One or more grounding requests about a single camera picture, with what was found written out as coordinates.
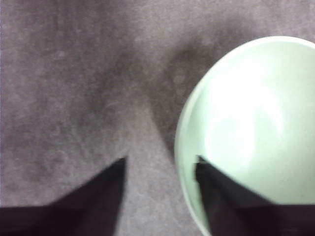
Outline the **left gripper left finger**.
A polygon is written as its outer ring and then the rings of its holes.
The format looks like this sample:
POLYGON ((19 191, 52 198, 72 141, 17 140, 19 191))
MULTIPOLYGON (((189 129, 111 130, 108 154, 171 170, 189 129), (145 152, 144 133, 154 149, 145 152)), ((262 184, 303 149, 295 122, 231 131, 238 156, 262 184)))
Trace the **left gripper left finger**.
POLYGON ((62 198, 44 206, 2 207, 2 236, 112 236, 126 182, 123 157, 62 198))

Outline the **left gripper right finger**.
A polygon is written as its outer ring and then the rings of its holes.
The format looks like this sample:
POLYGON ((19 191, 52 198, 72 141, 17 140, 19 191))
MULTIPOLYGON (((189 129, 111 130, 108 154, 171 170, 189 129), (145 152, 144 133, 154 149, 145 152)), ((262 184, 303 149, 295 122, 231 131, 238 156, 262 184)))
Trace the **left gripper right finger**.
POLYGON ((313 236, 314 205, 275 204, 238 184, 201 155, 195 165, 201 202, 214 236, 313 236))

